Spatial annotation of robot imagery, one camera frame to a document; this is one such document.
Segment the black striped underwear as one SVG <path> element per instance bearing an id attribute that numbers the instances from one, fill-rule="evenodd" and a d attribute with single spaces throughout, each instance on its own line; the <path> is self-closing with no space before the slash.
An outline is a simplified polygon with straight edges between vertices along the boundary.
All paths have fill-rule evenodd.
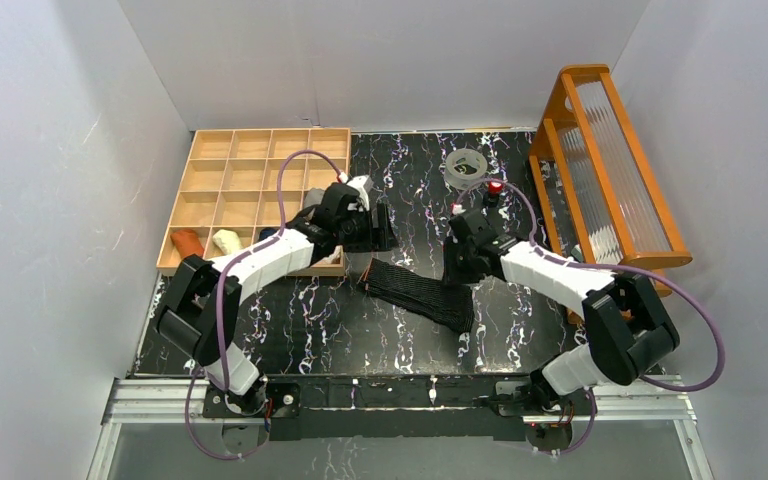
<path id="1" fill-rule="evenodd" d="M 423 316 L 460 335 L 472 330 L 473 291 L 466 285 L 447 285 L 404 267 L 372 258 L 359 284 L 370 296 Z"/>

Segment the grey beige underwear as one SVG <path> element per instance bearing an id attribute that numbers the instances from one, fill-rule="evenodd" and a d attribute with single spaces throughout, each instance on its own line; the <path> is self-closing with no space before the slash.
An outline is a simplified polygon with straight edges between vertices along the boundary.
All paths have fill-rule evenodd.
<path id="1" fill-rule="evenodd" d="M 302 209 L 305 210 L 320 205 L 324 194 L 325 190 L 322 188 L 311 188 L 304 196 Z"/>

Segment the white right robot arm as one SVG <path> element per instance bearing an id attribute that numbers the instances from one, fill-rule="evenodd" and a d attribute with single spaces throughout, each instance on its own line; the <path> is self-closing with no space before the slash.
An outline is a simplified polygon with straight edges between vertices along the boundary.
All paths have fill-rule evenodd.
<path id="1" fill-rule="evenodd" d="M 498 230 L 480 210 L 455 207 L 444 243 L 448 284 L 488 276 L 528 287 L 578 315 L 587 342 L 530 372 L 486 405 L 550 409 L 599 383 L 627 386 L 677 349 L 680 336 L 647 276 L 585 269 L 522 237 Z"/>

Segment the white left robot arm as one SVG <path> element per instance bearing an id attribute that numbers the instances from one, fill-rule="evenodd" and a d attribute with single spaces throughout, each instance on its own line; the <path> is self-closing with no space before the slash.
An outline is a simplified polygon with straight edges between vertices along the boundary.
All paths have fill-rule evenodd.
<path id="1" fill-rule="evenodd" d="M 371 204 L 369 176 L 328 186 L 319 204 L 300 211 L 275 235 L 237 254 L 185 258 L 152 319 L 163 338 L 186 353 L 221 390 L 243 397 L 260 378 L 234 344 L 240 305 L 274 281 L 337 250 L 388 251 L 397 244 L 383 203 Z"/>

